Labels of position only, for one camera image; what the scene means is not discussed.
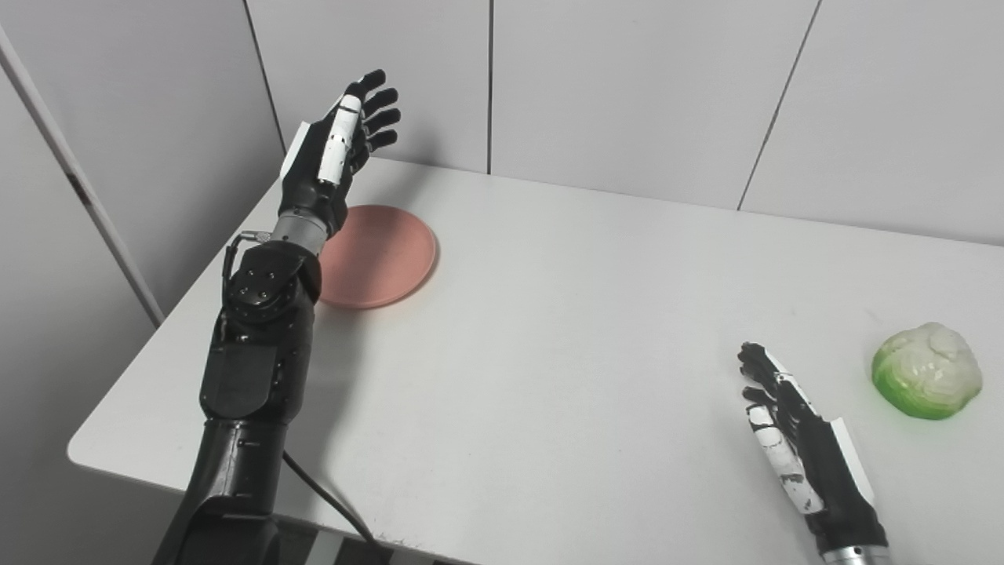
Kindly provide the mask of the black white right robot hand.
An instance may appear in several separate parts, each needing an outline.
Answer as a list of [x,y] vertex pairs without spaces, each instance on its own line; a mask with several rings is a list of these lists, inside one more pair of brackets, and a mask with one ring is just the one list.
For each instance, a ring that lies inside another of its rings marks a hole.
[[841,418],[828,421],[793,374],[762,344],[737,355],[750,380],[746,415],[785,494],[802,515],[825,564],[890,564],[874,491]]

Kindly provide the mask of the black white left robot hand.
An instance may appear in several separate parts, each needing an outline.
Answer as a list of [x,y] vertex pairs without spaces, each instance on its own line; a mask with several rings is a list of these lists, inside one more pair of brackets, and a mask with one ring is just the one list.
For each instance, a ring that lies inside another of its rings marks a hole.
[[281,165],[281,202],[273,240],[317,254],[347,219],[354,176],[376,150],[398,139],[398,90],[384,69],[352,82],[314,122],[302,122]]

